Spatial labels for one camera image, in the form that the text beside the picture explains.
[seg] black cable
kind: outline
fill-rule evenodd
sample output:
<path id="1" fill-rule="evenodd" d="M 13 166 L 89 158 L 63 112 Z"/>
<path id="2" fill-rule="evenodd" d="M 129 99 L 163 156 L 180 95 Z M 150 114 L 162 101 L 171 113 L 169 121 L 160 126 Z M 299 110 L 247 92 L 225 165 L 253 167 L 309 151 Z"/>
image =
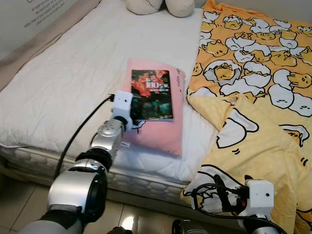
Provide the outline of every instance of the black cable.
<path id="1" fill-rule="evenodd" d="M 77 130 L 75 131 L 75 133 L 73 134 L 72 138 L 70 138 L 69 142 L 67 143 L 65 149 L 63 150 L 62 154 L 60 155 L 60 158 L 58 160 L 58 165 L 55 169 L 55 174 L 54 174 L 54 179 L 56 179 L 59 176 L 60 173 L 60 169 L 62 167 L 62 163 L 63 160 L 65 158 L 65 155 L 69 149 L 69 147 L 71 146 L 71 144 L 73 143 L 75 137 L 78 135 L 78 133 L 80 132 L 80 130 L 83 128 L 83 126 L 89 121 L 89 119 L 95 114 L 95 112 L 107 101 L 114 101 L 114 94 L 111 94 L 108 98 L 106 98 L 105 100 L 103 100 L 94 110 L 93 112 L 91 112 L 91 114 L 82 122 L 82 124 L 77 128 Z"/>
<path id="2" fill-rule="evenodd" d="M 194 199 L 194 205 L 195 205 L 195 210 L 201 212 L 204 215 L 210 216 L 210 217 L 214 217 L 214 218 L 222 218 L 222 219 L 249 219 L 249 220 L 257 220 L 260 222 L 264 222 L 269 224 L 270 226 L 273 226 L 274 228 L 276 228 L 279 232 L 281 232 L 282 234 L 287 234 L 287 232 L 282 229 L 280 226 L 278 226 L 277 224 L 269 221 L 269 220 L 265 220 L 265 219 L 261 219 L 261 218 L 254 218 L 254 217 L 248 217 L 248 216 L 227 216 L 227 215 L 219 215 L 219 214 L 214 214 L 214 213 L 210 213 L 210 212 L 206 212 L 203 211 L 201 209 L 198 208 L 198 203 L 197 203 L 197 192 L 198 190 L 207 187 L 207 186 L 212 186 L 212 187 L 219 187 L 219 188 L 223 188 L 226 189 L 227 191 L 235 191 L 235 189 L 230 189 L 228 187 L 222 186 L 222 185 L 218 185 L 218 184 L 213 184 L 213 183 L 206 183 L 206 184 L 202 184 L 200 186 L 198 186 L 196 189 L 193 189 L 192 193 L 191 193 L 191 197 Z"/>

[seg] yellow blanket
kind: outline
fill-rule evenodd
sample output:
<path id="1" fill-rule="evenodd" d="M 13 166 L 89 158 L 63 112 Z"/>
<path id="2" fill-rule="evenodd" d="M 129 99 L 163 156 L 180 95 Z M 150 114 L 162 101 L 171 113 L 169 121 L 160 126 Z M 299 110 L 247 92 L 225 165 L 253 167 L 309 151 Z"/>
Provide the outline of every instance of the yellow blanket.
<path id="1" fill-rule="evenodd" d="M 312 231 L 312 25 L 207 1 L 188 102 L 218 130 L 216 143 L 182 198 L 214 183 L 274 184 L 272 221 L 287 233 Z M 197 195 L 220 212 L 218 196 Z"/>

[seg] book cover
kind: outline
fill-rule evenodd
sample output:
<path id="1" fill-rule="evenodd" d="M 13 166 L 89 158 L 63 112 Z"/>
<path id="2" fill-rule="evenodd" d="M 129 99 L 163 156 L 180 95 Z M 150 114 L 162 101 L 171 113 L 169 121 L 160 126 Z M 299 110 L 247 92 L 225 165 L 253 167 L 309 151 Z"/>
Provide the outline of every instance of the book cover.
<path id="1" fill-rule="evenodd" d="M 132 70 L 131 118 L 135 120 L 173 119 L 168 70 Z"/>

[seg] tile floor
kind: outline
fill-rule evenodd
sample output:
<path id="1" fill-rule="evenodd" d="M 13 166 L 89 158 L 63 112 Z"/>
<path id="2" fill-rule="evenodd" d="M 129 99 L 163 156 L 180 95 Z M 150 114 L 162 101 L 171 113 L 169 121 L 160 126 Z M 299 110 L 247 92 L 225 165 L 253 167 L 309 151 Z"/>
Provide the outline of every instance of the tile floor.
<path id="1" fill-rule="evenodd" d="M 0 234 L 17 233 L 27 223 L 46 211 L 49 188 L 9 179 L 0 192 Z M 104 215 L 89 224 L 85 234 L 105 234 L 113 227 L 132 229 L 134 234 L 170 234 L 172 222 L 178 217 L 127 204 L 106 202 Z M 209 234 L 242 234 L 220 226 L 203 224 Z"/>

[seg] white mattress pad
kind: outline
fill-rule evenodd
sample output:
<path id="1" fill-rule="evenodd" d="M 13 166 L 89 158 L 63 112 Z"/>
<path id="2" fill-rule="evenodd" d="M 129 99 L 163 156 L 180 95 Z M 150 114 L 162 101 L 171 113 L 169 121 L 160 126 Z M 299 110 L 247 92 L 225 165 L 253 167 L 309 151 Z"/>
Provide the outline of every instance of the white mattress pad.
<path id="1" fill-rule="evenodd" d="M 122 86 L 129 58 L 178 67 L 186 73 L 187 87 L 201 17 L 201 9 L 187 18 L 176 18 L 166 10 L 138 16 L 127 11 L 121 0 L 102 0 L 0 92 L 0 145 L 61 152 L 98 103 Z M 104 104 L 81 130 L 69 158 L 88 149 L 98 126 L 109 119 L 111 107 Z M 114 167 L 190 181 L 215 134 L 215 128 L 185 101 L 182 157 L 131 145 L 120 149 Z"/>

